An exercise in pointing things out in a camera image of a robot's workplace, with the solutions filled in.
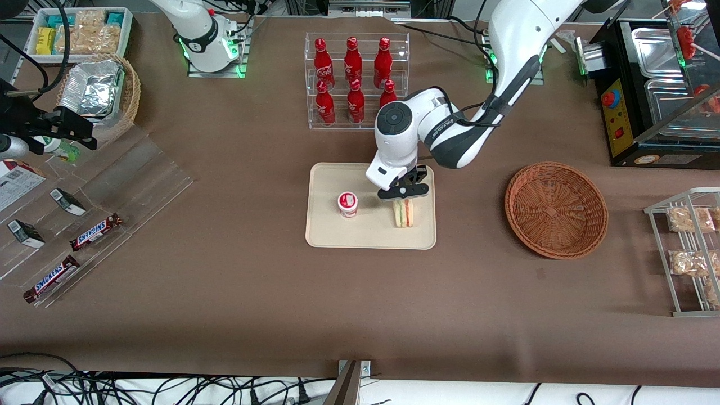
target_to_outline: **brown woven basket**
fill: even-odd
[[[608,209],[598,188],[579,171],[552,161],[515,174],[505,193],[505,214],[527,247],[552,259],[583,257],[608,231]]]
[[[140,79],[135,69],[132,68],[130,62],[126,59],[115,55],[114,53],[102,53],[93,55],[88,62],[102,62],[113,60],[120,64],[125,70],[125,80],[122,82],[122,95],[120,96],[120,120],[112,127],[96,127],[93,130],[93,136],[100,142],[112,142],[132,127],[135,122],[135,116],[138,113],[140,105]],[[65,75],[60,83],[60,92],[58,92],[57,104],[60,105],[60,98],[63,96],[65,85],[68,83],[68,74]]]

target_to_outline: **coca-cola bottle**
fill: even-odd
[[[392,72],[392,55],[390,55],[390,40],[386,37],[380,38],[380,49],[375,56],[375,87],[382,89],[386,80]]]
[[[359,124],[365,119],[365,94],[362,94],[360,90],[360,81],[358,79],[353,79],[350,82],[348,119],[353,124]]]
[[[388,79],[385,82],[385,90],[380,94],[380,108],[395,100],[397,100],[397,96],[395,95],[395,82]]]
[[[333,59],[330,57],[325,40],[322,38],[315,40],[315,71],[318,80],[324,81],[328,85],[328,91],[332,90],[335,86]]]
[[[318,82],[318,95],[315,97],[318,106],[318,115],[325,126],[335,122],[335,103],[333,96],[328,93],[328,85],[324,81]]]
[[[348,52],[345,54],[345,77],[348,83],[358,79],[362,83],[362,57],[358,51],[358,40],[348,38]]]

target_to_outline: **red button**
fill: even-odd
[[[613,92],[603,94],[602,102],[605,107],[610,107],[615,102],[615,94]]]

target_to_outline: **brown table surface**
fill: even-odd
[[[305,33],[407,30],[273,18],[253,36],[245,79],[188,79],[168,20],[137,21],[136,122],[195,183],[48,309],[0,285],[3,353],[51,352],[85,370],[331,376],[336,360],[362,358],[383,378],[720,386],[720,319],[670,316],[642,212],[718,174],[610,167],[597,94],[572,52],[547,53],[546,84],[528,88],[472,164],[430,163],[435,247],[315,249],[310,168],[370,162],[376,148],[371,131],[307,128]],[[573,27],[586,39],[597,28]],[[486,97],[473,46],[410,34],[411,90],[440,85],[461,106]],[[38,81],[24,64],[17,85]],[[512,234],[505,187],[538,161],[573,165],[604,194],[608,235],[590,256],[543,259]]]

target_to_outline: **emergency stop button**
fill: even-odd
[[[609,92],[603,94],[600,100],[605,107],[615,108],[618,106],[618,104],[620,104],[620,91],[610,90]]]

